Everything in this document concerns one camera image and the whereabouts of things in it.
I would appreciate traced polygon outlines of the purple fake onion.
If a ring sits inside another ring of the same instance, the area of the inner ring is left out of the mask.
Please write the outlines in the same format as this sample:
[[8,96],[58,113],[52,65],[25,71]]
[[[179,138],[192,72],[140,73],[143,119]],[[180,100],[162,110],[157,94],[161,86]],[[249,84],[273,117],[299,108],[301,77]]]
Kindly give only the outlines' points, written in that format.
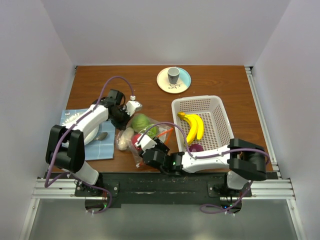
[[203,147],[197,143],[190,145],[188,149],[190,152],[203,152],[204,151]]

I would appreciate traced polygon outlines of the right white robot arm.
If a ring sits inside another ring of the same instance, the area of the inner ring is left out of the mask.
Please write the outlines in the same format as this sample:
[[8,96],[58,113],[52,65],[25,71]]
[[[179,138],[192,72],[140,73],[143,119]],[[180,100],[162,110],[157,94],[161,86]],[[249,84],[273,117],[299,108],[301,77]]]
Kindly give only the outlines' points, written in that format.
[[269,155],[262,146],[232,138],[228,144],[200,152],[180,151],[169,154],[169,148],[159,139],[140,136],[134,144],[140,148],[143,163],[163,174],[180,176],[203,170],[228,169],[223,192],[235,196],[249,181],[267,179]]

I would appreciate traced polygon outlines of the clear orange zip bag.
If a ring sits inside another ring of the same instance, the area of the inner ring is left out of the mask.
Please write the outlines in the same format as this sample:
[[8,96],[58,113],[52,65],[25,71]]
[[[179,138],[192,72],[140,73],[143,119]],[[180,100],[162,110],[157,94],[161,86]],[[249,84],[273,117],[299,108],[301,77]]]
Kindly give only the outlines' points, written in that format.
[[173,127],[166,123],[160,123],[143,113],[137,113],[128,122],[124,130],[121,130],[115,140],[115,145],[120,151],[132,153],[135,166],[142,166],[143,159],[140,152],[148,141],[155,143],[157,140],[167,144],[173,133]]

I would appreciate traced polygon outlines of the yellow fake banana bunch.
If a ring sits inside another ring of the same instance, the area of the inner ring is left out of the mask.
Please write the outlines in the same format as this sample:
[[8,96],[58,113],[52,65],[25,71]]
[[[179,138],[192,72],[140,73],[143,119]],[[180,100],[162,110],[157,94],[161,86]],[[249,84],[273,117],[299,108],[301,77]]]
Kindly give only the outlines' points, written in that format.
[[181,120],[187,122],[189,125],[190,130],[186,137],[188,145],[191,145],[194,140],[200,141],[203,138],[205,126],[202,118],[199,115],[179,112],[177,116]]

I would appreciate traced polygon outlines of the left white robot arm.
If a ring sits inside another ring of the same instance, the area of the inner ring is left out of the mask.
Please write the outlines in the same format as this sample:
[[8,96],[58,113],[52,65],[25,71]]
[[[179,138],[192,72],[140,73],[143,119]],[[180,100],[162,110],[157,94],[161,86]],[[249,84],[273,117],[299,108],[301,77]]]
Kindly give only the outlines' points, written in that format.
[[86,191],[92,196],[99,196],[104,184],[99,181],[100,173],[85,161],[85,138],[103,122],[110,121],[118,130],[124,130],[141,104],[135,96],[122,104],[124,94],[110,90],[106,97],[99,97],[80,116],[65,126],[51,128],[45,161],[49,164],[44,186],[49,187],[55,180],[50,180],[53,167],[74,175],[86,183]]

